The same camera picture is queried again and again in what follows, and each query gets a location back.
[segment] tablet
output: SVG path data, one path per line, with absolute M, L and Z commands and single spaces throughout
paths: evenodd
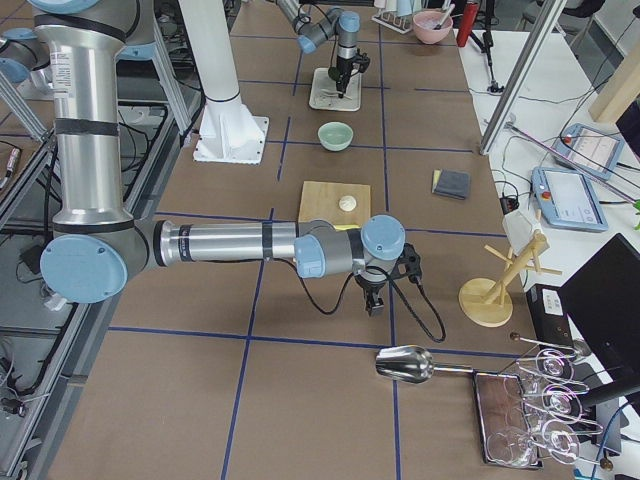
M 554 149 L 603 180 L 609 180 L 624 147 L 620 135 L 600 132 L 581 123 L 570 126 L 557 139 Z M 566 167 L 571 165 L 557 158 Z
M 531 183 L 549 225 L 587 232 L 608 230 L 598 197 L 583 174 L 564 168 L 536 167 Z

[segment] brown table surface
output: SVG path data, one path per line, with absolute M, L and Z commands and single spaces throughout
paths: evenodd
M 447 325 L 445 343 L 418 329 L 396 295 L 369 318 L 354 283 L 339 313 L 313 310 L 279 263 L 182 264 L 127 286 L 48 478 L 73 479 L 421 479 L 570 478 L 482 463 L 471 381 L 439 375 L 426 384 L 380 377 L 382 346 L 415 343 L 437 361 L 496 370 L 516 353 L 511 330 L 533 335 L 522 293 L 513 319 L 485 329 L 466 319 L 459 287 L 495 278 L 503 265 L 483 250 L 506 250 L 488 160 L 453 37 L 417 43 L 361 14 L 360 47 L 372 58 L 356 113 L 308 107 L 313 70 L 331 46 L 302 57 L 277 7 L 243 4 L 232 45 L 244 102 L 270 118 L 259 166 L 192 161 L 181 152 L 158 209 L 176 223 L 295 220 L 305 180 L 367 184 L 372 211 L 407 228 L 422 256 L 427 293 Z M 25 1 L 1 2 L 0 28 L 31 26 Z M 35 105 L 50 118 L 50 105 Z M 0 133 L 26 142 L 0 105 Z M 327 121 L 355 131 L 329 153 L 316 131 Z M 465 201 L 431 194 L 433 169 L 471 174 Z M 318 301 L 335 301 L 343 276 L 309 281 Z M 400 282 L 437 333 L 417 292 Z

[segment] wooden mug tree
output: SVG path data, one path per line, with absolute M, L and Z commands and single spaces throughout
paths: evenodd
M 507 323 L 513 314 L 513 302 L 507 293 L 507 286 L 523 270 L 536 273 L 561 275 L 559 270 L 542 268 L 540 254 L 549 248 L 547 237 L 541 230 L 535 230 L 529 243 L 515 256 L 509 248 L 507 256 L 485 245 L 484 248 L 505 262 L 502 276 L 493 281 L 488 278 L 474 278 L 465 283 L 458 294 L 460 307 L 467 317 L 484 327 L 500 327 Z

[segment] black band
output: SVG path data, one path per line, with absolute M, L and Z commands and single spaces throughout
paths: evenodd
M 262 222 L 262 258 L 273 258 L 273 224 Z
M 140 0 L 136 0 L 136 16 L 133 19 L 131 28 L 125 32 L 124 36 L 129 38 L 133 34 L 133 32 L 136 31 L 136 28 L 138 28 L 139 23 L 140 23 Z
M 191 251 L 189 250 L 189 234 L 193 225 L 180 225 L 178 232 L 178 252 L 180 252 L 180 260 L 183 262 L 193 262 Z
M 164 226 L 164 220 L 156 222 L 156 226 L 153 227 L 153 256 L 156 259 L 156 263 L 160 267 L 166 267 L 167 264 L 164 263 L 164 259 L 162 258 L 162 246 L 160 242 L 162 240 L 162 227 Z
M 215 102 L 215 103 L 225 103 L 225 102 L 230 102 L 231 100 L 234 100 L 234 99 L 238 98 L 239 95 L 240 95 L 240 90 L 238 90 L 238 93 L 236 93 L 233 97 L 227 98 L 226 100 L 214 100 L 211 97 L 207 97 L 207 100 L 211 100 L 212 102 Z
M 47 60 L 45 63 L 43 63 L 42 65 L 38 66 L 38 67 L 33 67 L 33 71 L 37 72 L 38 70 L 42 70 L 43 68 L 47 68 L 49 65 L 51 65 L 51 62 L 49 60 Z
M 65 223 L 54 223 L 53 228 L 60 233 L 113 233 L 122 232 L 134 227 L 133 220 L 119 223 L 107 223 L 104 225 L 68 225 Z
M 349 237 L 349 246 L 351 247 L 351 258 L 361 260 L 364 265 L 364 246 L 360 237 L 360 229 L 350 228 L 347 230 L 347 237 Z
M 102 33 L 115 39 L 125 42 L 127 36 L 119 28 L 112 27 L 105 23 L 94 22 L 93 20 L 87 20 L 86 18 L 72 17 L 70 15 L 53 15 L 43 14 L 36 15 L 33 18 L 33 24 L 36 27 L 44 27 L 47 25 L 62 25 L 65 27 L 79 28 L 81 30 L 90 30 L 96 33 Z
M 144 236 L 144 233 L 142 233 L 142 230 L 140 230 L 136 226 L 134 226 L 133 229 L 136 231 L 136 233 L 140 236 L 140 238 L 144 242 L 144 249 L 146 250 L 146 257 L 145 257 L 145 260 L 144 260 L 144 265 L 146 266 L 149 263 L 149 254 L 151 253 L 149 251 L 149 242 L 147 242 L 147 239 Z
M 119 136 L 118 124 L 82 120 L 79 118 L 58 118 L 56 120 L 56 135 L 104 135 Z

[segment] green bowl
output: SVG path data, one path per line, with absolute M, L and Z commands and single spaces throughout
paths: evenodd
M 318 138 L 324 148 L 339 152 L 351 144 L 353 130 L 346 123 L 329 122 L 318 129 Z

